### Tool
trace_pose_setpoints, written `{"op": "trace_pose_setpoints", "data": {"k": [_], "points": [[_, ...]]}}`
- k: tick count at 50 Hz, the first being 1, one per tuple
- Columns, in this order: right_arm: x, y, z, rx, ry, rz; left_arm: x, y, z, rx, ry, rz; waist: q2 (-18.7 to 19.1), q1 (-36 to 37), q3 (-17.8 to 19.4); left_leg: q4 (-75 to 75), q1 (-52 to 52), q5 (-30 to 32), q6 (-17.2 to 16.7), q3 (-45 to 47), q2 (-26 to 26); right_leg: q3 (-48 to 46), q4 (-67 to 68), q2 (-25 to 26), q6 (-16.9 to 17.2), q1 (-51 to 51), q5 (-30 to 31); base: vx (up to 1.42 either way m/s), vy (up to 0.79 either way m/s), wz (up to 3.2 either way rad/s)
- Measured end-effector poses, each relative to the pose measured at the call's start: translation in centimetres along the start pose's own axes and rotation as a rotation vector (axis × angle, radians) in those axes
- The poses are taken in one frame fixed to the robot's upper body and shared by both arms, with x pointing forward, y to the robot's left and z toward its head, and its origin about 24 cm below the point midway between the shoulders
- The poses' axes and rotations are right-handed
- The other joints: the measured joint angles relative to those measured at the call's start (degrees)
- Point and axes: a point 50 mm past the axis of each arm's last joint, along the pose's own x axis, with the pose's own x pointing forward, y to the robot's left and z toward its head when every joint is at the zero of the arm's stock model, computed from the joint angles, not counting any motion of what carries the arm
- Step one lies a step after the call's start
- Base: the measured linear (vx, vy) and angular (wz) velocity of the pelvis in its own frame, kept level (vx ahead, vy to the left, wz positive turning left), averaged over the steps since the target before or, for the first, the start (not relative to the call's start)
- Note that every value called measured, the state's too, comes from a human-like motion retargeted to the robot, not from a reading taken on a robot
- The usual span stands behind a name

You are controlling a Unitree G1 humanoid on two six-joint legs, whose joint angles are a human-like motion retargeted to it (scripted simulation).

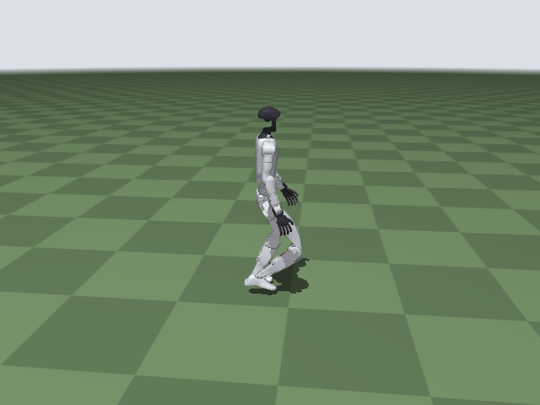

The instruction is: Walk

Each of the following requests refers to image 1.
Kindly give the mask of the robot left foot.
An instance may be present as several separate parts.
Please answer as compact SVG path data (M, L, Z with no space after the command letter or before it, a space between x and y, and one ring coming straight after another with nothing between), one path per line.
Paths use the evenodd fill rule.
M266 277L266 276L265 276ZM272 282L273 281L273 277L272 276L269 276L267 278L265 278L268 282ZM255 284L251 284L251 283L247 283L246 282L247 278L245 279L245 282L244 282L244 285L247 285L247 286L250 286L250 285L255 285Z

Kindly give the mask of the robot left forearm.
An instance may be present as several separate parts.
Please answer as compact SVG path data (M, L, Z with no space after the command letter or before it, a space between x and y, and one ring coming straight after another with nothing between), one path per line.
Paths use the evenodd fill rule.
M285 188L284 185L283 185L283 183L282 183L282 182L283 182L283 181L282 181L282 178L279 176L279 174L278 174L278 172L277 172L277 169L276 169L276 173L275 173L275 178L274 178L274 179L275 179L275 185L277 186L277 188L278 188L279 190L282 190L282 189Z

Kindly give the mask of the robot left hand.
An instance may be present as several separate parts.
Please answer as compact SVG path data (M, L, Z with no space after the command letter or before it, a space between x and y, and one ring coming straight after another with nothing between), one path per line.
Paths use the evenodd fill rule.
M282 182L282 183L283 183L283 186L284 186L285 188L282 189L282 190L280 190L280 191L283 192L283 196L286 198L286 200L287 200L287 202L288 202L288 205L289 205L289 201L290 201L290 202L291 202L291 205L293 206L292 199L293 199L293 201L294 201L294 205L296 204L296 202L298 203L298 199L297 199L297 197L299 196L298 193L295 192L294 190L291 190L290 188L288 188L284 182ZM297 197L296 197L295 195L296 195ZM290 197L291 197L292 199L291 199ZM288 198L289 198L289 199L288 199ZM294 198L295 198L296 202L295 202Z

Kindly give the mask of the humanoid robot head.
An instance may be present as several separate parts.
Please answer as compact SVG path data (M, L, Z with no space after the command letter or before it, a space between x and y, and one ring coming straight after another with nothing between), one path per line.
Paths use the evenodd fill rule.
M262 130L262 133L258 136L258 138L267 138L267 135L271 135L271 132L276 131L276 120L280 116L280 111L273 107L263 107L258 112L258 117L264 119L266 122L270 122L272 120L272 126L271 127L264 127ZM272 136L270 138L273 138Z

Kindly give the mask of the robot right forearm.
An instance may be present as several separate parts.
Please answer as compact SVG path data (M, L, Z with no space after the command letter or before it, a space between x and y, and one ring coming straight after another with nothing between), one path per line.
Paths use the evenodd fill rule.
M266 190L267 198L269 200L269 205L274 209L276 214L282 213L282 209L279 205L278 196L276 193L275 179L269 176L266 179Z

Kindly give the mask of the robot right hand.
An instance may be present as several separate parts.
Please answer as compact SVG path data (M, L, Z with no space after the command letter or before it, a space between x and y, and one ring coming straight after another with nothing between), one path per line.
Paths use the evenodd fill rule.
M280 206L280 207L281 207L281 206ZM280 230L280 235L282 235L282 234L283 234L283 235L286 235L285 229L287 230L287 235L289 234L289 232L292 232L292 229L291 229L291 227L290 227L290 225L289 225L289 222L290 222L292 225L294 225L294 223L293 223L290 219L288 219L286 215L283 215L283 214L284 214L284 211L283 211L283 210L282 210L282 213L276 214L275 211L274 211L274 209L273 209L273 214L274 214L275 217L278 218L278 219L277 219L277 223L278 223L278 227L279 227L279 230ZM287 225L288 225L288 226L287 226ZM285 226L285 228L284 228L284 226ZM282 228L281 228L281 227L283 228L283 232L282 232ZM289 229L288 229L288 227L289 227ZM289 231L289 230L290 230L290 231Z

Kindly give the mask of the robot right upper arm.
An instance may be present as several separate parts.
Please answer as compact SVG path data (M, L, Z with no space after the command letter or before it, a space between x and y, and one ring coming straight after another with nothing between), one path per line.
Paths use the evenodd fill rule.
M265 142L262 145L262 184L264 186L266 185L266 179L271 176L270 173L273 169L274 155L275 146L273 143Z

